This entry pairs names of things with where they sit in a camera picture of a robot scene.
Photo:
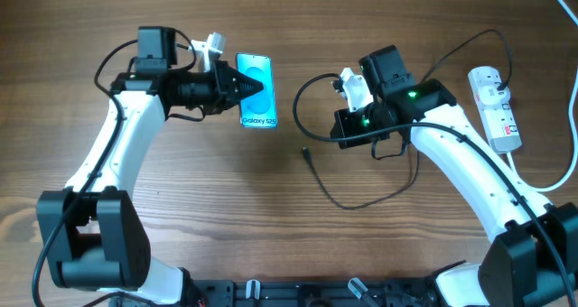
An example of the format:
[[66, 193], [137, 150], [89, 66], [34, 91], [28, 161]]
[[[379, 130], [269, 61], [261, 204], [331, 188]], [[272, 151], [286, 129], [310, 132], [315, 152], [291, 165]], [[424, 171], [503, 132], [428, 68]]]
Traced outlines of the blue Galaxy smartphone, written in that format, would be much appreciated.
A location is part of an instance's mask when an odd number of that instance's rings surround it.
[[241, 101], [240, 124], [247, 128], [276, 128], [275, 81], [271, 59], [265, 55], [238, 53], [236, 64], [241, 73], [263, 85], [262, 90]]

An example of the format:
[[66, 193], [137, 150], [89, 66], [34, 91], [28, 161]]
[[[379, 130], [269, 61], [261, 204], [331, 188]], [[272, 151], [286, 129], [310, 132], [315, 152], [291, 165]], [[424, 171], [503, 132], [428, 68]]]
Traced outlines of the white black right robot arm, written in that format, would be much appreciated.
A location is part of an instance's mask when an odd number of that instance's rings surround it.
[[433, 279], [448, 306], [577, 303], [577, 208], [553, 204], [526, 185], [472, 127], [438, 80], [417, 82], [395, 46], [343, 70], [333, 84], [348, 105], [331, 138], [341, 148], [399, 133], [434, 162], [468, 202], [490, 243], [478, 264], [460, 263]]

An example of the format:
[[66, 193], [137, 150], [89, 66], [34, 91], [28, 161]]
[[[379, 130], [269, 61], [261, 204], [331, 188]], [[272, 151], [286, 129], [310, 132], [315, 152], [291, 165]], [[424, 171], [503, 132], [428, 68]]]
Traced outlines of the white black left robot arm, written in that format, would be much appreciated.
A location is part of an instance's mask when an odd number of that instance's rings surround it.
[[164, 26], [142, 26], [137, 54], [104, 88], [106, 120], [84, 163], [36, 205], [43, 247], [37, 267], [60, 288], [149, 306], [203, 306], [190, 273], [154, 258], [132, 202], [145, 155], [177, 107], [217, 115], [263, 89], [220, 56], [223, 37], [203, 42]]

